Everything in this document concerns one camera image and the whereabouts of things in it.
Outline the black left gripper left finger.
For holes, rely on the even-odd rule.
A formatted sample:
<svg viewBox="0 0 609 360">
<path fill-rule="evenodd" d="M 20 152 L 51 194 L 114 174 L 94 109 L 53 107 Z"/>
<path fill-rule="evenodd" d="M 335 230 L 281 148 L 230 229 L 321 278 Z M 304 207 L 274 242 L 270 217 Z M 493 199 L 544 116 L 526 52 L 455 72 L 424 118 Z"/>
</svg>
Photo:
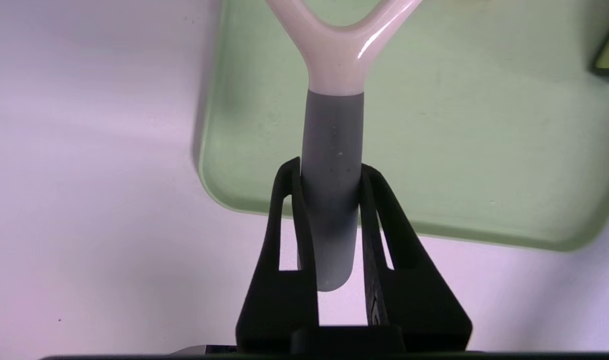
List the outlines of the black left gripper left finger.
<svg viewBox="0 0 609 360">
<path fill-rule="evenodd" d="M 294 336 L 319 326 L 315 252 L 300 170 L 301 160 L 295 157 L 275 175 L 261 252 L 236 324 L 240 353 L 294 353 Z M 300 266 L 282 271 L 281 224 L 287 197 Z"/>
</svg>

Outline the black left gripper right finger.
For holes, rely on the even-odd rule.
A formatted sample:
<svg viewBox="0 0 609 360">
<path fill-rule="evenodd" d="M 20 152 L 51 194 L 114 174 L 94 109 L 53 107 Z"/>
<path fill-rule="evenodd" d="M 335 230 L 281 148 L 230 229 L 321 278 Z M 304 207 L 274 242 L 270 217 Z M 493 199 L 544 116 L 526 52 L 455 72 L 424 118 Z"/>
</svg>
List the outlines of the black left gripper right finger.
<svg viewBox="0 0 609 360">
<path fill-rule="evenodd" d="M 473 323 L 384 175 L 362 165 L 362 264 L 369 326 L 395 328 L 408 353 L 465 351 Z"/>
</svg>

